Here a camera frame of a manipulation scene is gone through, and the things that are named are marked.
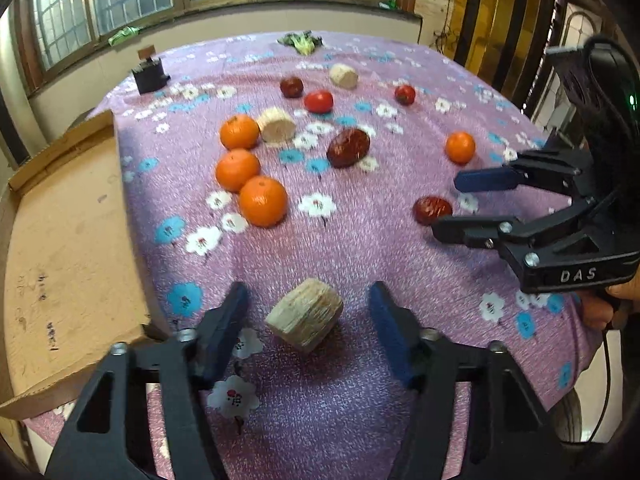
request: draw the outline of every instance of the windowsill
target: windowsill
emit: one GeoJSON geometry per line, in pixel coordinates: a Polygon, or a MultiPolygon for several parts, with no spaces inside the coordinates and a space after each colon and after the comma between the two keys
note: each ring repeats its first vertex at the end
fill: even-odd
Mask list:
{"type": "MultiPolygon", "coordinates": [[[[387,15],[391,13],[395,18],[399,20],[420,23],[420,28],[422,28],[422,17],[419,14],[414,14],[412,12],[407,12],[401,9],[382,9],[381,7],[378,7],[378,6],[367,5],[362,3],[332,2],[328,0],[271,0],[266,2],[245,2],[245,3],[238,3],[238,4],[229,4],[229,5],[225,5],[221,7],[213,7],[205,10],[198,10],[198,9],[185,10],[178,15],[174,15],[160,22],[153,23],[147,27],[141,28],[140,33],[137,36],[135,36],[134,39],[141,38],[149,32],[153,32],[160,28],[167,27],[168,25],[173,25],[175,23],[179,23],[185,20],[191,20],[193,18],[201,18],[205,16],[211,17],[211,16],[220,15],[220,14],[231,14],[233,12],[238,12],[238,11],[246,12],[247,10],[251,10],[252,7],[255,7],[255,9],[259,8],[260,10],[277,9],[277,8],[282,8],[283,6],[282,4],[288,4],[288,5],[293,4],[297,8],[300,8],[301,6],[304,6],[307,8],[332,6],[332,7],[335,7],[336,10],[357,9],[362,12],[368,12],[371,14],[387,14],[387,15]]],[[[81,59],[78,59],[76,62],[73,62],[72,64],[65,67],[63,70],[61,70],[60,72],[56,73],[55,77],[52,78],[50,81],[43,83],[38,89],[28,93],[28,98],[36,97],[37,95],[40,94],[40,92],[46,89],[50,84],[54,83],[57,78],[59,78],[62,75],[65,75],[65,73],[71,72],[78,66],[81,66],[83,63],[90,62],[98,54],[101,54],[108,49],[113,49],[117,52],[121,48],[124,48],[130,45],[130,43],[131,43],[130,41],[125,41],[124,43],[121,43],[119,45],[110,46],[109,43],[105,41],[101,44],[96,45],[95,48],[92,49],[91,52],[86,54],[84,57],[82,57],[81,59]]]]}

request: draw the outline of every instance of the cardboard box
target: cardboard box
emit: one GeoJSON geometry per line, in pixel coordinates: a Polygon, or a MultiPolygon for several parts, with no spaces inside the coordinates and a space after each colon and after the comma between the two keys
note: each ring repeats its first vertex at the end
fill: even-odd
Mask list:
{"type": "Polygon", "coordinates": [[[20,168],[0,203],[0,416],[78,397],[111,344],[170,327],[127,229],[113,115],[20,168]]]}

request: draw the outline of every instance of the white root vegetable chunk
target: white root vegetable chunk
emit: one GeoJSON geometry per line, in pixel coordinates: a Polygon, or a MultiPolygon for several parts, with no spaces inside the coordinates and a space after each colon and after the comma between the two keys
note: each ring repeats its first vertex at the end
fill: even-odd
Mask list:
{"type": "Polygon", "coordinates": [[[308,278],[286,294],[266,317],[279,338],[309,353],[325,338],[342,314],[344,303],[335,289],[308,278]]]}
{"type": "Polygon", "coordinates": [[[296,123],[282,108],[267,108],[258,117],[258,126],[264,142],[279,143],[293,139],[296,123]]]}
{"type": "Polygon", "coordinates": [[[329,70],[329,77],[336,86],[353,90],[358,84],[358,73],[354,68],[343,63],[336,63],[329,70]]]}

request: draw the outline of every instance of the table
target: table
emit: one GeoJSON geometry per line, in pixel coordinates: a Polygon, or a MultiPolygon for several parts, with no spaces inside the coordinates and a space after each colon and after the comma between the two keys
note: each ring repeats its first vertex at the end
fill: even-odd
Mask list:
{"type": "MultiPolygon", "coordinates": [[[[459,168],[443,153],[451,132],[476,138],[470,168],[495,166],[516,150],[541,146],[542,133],[500,94],[433,50],[319,34],[324,46],[309,57],[278,44],[281,34],[165,52],[172,77],[167,88],[140,96],[128,78],[96,110],[116,115],[132,235],[176,327],[195,325],[220,304],[233,280],[250,287],[248,324],[232,359],[237,365],[230,364],[225,381],[205,399],[234,480],[386,478],[413,394],[391,376],[369,319],[367,288],[375,280],[386,282],[423,325],[454,341],[504,341],[547,408],[571,389],[599,344],[580,323],[571,296],[522,294],[497,253],[439,245],[412,218],[414,201],[431,194],[447,198],[456,214],[530,219],[567,206],[566,197],[539,190],[472,195],[453,187],[459,168]],[[336,62],[359,72],[354,91],[332,87],[328,68],[336,62]],[[302,78],[305,91],[330,89],[332,113],[313,116],[302,100],[285,100],[278,83],[291,74],[302,78]],[[418,91],[410,107],[393,99],[401,82],[418,91]],[[264,230],[246,224],[212,168],[224,153],[218,140],[223,121],[234,113],[255,118],[272,106],[292,115],[298,136],[286,147],[254,150],[263,173],[289,193],[286,220],[264,230]],[[351,125],[370,135],[369,156],[332,170],[326,147],[351,125]],[[206,233],[206,251],[188,252],[196,231],[213,227],[198,235],[206,233]],[[264,317],[308,277],[334,286],[345,309],[322,345],[303,356],[274,338],[264,317]],[[244,420],[241,431],[237,417],[244,420]]],[[[151,387],[158,472],[170,478],[159,399],[158,387],[151,387]]],[[[467,405],[461,385],[445,477],[460,468],[467,405]]],[[[56,411],[29,421],[50,443],[65,420],[65,408],[56,411]]]]}

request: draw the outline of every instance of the orange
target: orange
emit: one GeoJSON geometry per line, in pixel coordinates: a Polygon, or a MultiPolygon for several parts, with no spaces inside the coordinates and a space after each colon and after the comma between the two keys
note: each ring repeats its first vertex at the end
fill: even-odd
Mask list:
{"type": "Polygon", "coordinates": [[[466,164],[474,158],[476,142],[467,132],[454,132],[447,137],[444,151],[451,162],[466,164]]]}
{"type": "Polygon", "coordinates": [[[260,126],[248,115],[234,115],[220,126],[220,142],[228,150],[250,150],[258,142],[259,136],[260,126]]]}
{"type": "Polygon", "coordinates": [[[216,165],[216,180],[227,191],[237,193],[245,183],[260,173],[260,161],[247,150],[231,150],[216,165]]]}
{"type": "Polygon", "coordinates": [[[287,214],[287,191],[274,178],[254,176],[240,190],[242,216],[258,227],[272,227],[287,214]]]}

